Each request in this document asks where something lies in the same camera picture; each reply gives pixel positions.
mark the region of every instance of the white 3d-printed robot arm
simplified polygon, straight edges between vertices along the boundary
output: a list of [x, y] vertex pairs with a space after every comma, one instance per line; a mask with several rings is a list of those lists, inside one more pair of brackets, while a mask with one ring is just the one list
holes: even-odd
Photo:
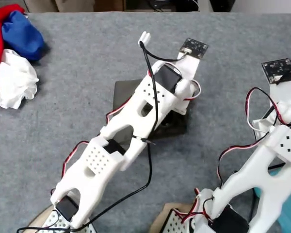
[[[148, 33], [143, 33], [140, 38], [144, 44], [147, 44], [149, 39], [150, 35]], [[157, 61], [152, 66], [153, 72], [158, 72], [164, 64], [165, 62]], [[158, 96], [157, 126], [171, 110], [181, 114], [186, 113], [188, 101], [184, 99], [191, 97], [195, 91], [191, 79], [195, 75], [198, 64], [199, 59], [191, 56], [185, 56], [176, 63], [183, 78], [177, 83], [174, 93], [156, 82]], [[143, 139], [151, 133], [155, 122], [155, 109], [152, 108], [146, 116], [142, 116], [141, 110], [147, 103], [155, 106], [153, 96], [152, 79], [147, 74], [121, 112], [114, 116], [106, 126], [102, 127], [100, 135], [89, 142], [80, 159], [67, 170], [62, 180], [57, 184], [50, 199], [54, 206], [72, 189], [76, 188], [80, 192], [79, 209], [70, 222], [73, 228], [80, 227], [90, 216], [99, 204], [105, 187], [113, 175], [118, 170], [124, 171], [127, 169], [145, 148], [147, 142]], [[106, 146], [109, 144], [109, 140], [128, 125], [133, 127], [134, 135], [128, 150], [123, 154], [116, 150], [108, 151]]]
[[[278, 102], [277, 106], [283, 120], [291, 123], [291, 81], [270, 85], [270, 96]], [[216, 218], [235, 196], [258, 187], [262, 190], [258, 210], [249, 223], [249, 233], [265, 233], [281, 214], [283, 203], [291, 194], [291, 128], [286, 125], [273, 126], [276, 112], [267, 118], [256, 120], [255, 126], [269, 135], [258, 145], [243, 167], [231, 175], [223, 187], [213, 193], [211, 218]], [[278, 157], [286, 164], [279, 173], [271, 176], [270, 163]]]

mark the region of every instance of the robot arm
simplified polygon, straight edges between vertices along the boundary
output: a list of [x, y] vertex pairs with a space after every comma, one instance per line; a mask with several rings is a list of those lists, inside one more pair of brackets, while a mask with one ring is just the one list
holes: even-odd
[[[144, 32], [140, 41], [147, 44], [149, 40], [149, 33]], [[191, 97], [195, 91], [192, 79], [201, 58], [195, 56], [196, 50], [190, 47], [194, 43], [202, 44], [188, 39], [178, 57], [181, 58], [184, 54], [189, 55], [184, 56], [175, 64], [171, 64], [172, 68], [168, 66], [169, 63], [163, 61], [157, 61], [152, 66], [152, 70], [156, 74], [158, 96], [156, 127], [172, 110], [183, 115], [186, 113], [188, 101], [184, 99]], [[81, 157], [67, 170], [57, 184], [50, 199], [55, 207], [72, 189], [80, 192], [78, 209], [69, 222], [72, 228], [76, 229], [85, 223], [99, 204], [109, 180], [118, 170], [126, 170], [145, 148], [146, 139], [156, 120], [153, 96], [152, 79], [147, 74], [121, 112], [102, 127], [99, 136], [88, 143]], [[151, 105], [152, 109], [144, 116], [142, 109], [147, 104]], [[113, 140], [113, 137], [128, 125], [133, 127], [133, 138], [129, 148], [124, 150]]]
[[[253, 122], [253, 126], [261, 130], [255, 132], [257, 139], [263, 136], [265, 138], [243, 167], [231, 175], [222, 188], [217, 188], [214, 192], [204, 189], [198, 193], [191, 213], [182, 215], [186, 216], [183, 219], [187, 218], [181, 222], [185, 233], [266, 233], [280, 216], [282, 205], [291, 194], [291, 80], [279, 83], [272, 82], [271, 79], [269, 81], [270, 97], [277, 103], [281, 120], [287, 125], [282, 125], [279, 121], [274, 124], [277, 112], [270, 102], [271, 108], [265, 116]], [[275, 158], [286, 164], [277, 175], [271, 176], [268, 167]], [[248, 225], [245, 219], [231, 209], [229, 202], [254, 187], [260, 188], [262, 195], [257, 214]], [[163, 233], [171, 232], [178, 225], [175, 221], [181, 219], [181, 213], [172, 210], [170, 216], [174, 215], [177, 217], [167, 219], [169, 224], [165, 225]]]
[[[283, 203], [291, 194], [291, 81], [270, 82], [270, 96], [277, 102], [278, 111], [287, 125], [277, 123], [274, 108], [263, 119], [255, 120], [256, 128], [269, 132], [265, 139], [243, 165], [240, 171], [231, 175], [223, 187], [213, 193], [211, 218], [221, 214], [230, 200], [251, 189], [262, 190], [257, 214], [249, 223], [249, 233], [265, 233], [281, 214]], [[256, 132], [257, 139], [265, 136]], [[278, 157], [286, 164], [276, 176], [270, 176], [268, 167]]]

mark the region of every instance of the white cloth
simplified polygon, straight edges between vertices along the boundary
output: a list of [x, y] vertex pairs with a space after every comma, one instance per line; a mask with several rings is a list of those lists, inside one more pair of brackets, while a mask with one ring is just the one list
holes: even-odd
[[37, 92], [37, 74], [26, 58], [13, 50], [4, 50], [0, 63], [0, 106], [17, 109], [25, 97], [32, 100]]

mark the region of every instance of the wire connector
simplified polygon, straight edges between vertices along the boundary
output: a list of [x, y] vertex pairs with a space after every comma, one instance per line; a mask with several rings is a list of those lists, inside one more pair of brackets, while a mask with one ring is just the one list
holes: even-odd
[[133, 137], [133, 138], [136, 138], [136, 139], [138, 139], [138, 140], [140, 140], [140, 141], [142, 141], [142, 142], [145, 142], [145, 143], [149, 143], [149, 144], [156, 145], [156, 143], [155, 143], [155, 142], [151, 142], [151, 141], [150, 141], [150, 140], [148, 140], [147, 138], [141, 138], [141, 137], [137, 137], [137, 136], [135, 136], [135, 135], [133, 135], [132, 137]]
[[151, 34], [144, 31], [138, 40], [138, 46], [140, 47], [140, 41], [142, 41], [144, 45], [147, 46], [147, 44], [150, 42], [150, 39], [151, 39]]

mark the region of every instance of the gray carpet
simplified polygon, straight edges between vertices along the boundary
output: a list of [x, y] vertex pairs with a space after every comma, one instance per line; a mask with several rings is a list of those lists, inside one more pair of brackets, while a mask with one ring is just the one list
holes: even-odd
[[[216, 160], [232, 144], [252, 142], [244, 117], [247, 91], [268, 91], [260, 63], [291, 58], [291, 15], [239, 14], [30, 14], [50, 52], [35, 68], [38, 93], [19, 110], [0, 108], [0, 233], [14, 233], [50, 205], [63, 160], [80, 140], [89, 140], [112, 107], [114, 82], [144, 77], [146, 63], [137, 41], [151, 32], [148, 48], [175, 57], [187, 37], [210, 47], [196, 79], [201, 96], [192, 103], [186, 135], [153, 147], [148, 189], [116, 206], [95, 224], [100, 233], [145, 233], [165, 202], [191, 202], [194, 187], [218, 185]], [[267, 100], [252, 98], [252, 119]], [[227, 178], [251, 151], [234, 151], [222, 162]], [[145, 151], [109, 183], [98, 213], [142, 186], [148, 177]], [[248, 217], [251, 192], [232, 204]], [[279, 233], [275, 225], [272, 233]]]

